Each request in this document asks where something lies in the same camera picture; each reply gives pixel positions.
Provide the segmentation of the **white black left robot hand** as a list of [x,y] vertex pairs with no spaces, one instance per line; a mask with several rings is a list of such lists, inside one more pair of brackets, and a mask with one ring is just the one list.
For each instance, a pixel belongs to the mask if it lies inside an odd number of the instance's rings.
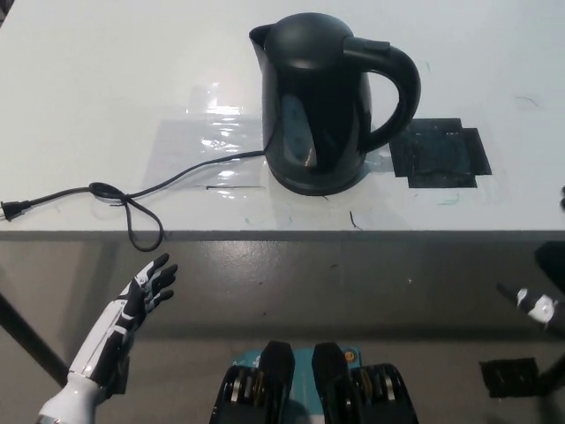
[[168,265],[162,254],[149,262],[106,306],[75,356],[70,376],[80,376],[107,390],[125,370],[136,331],[164,301],[172,298],[170,286],[178,265]]

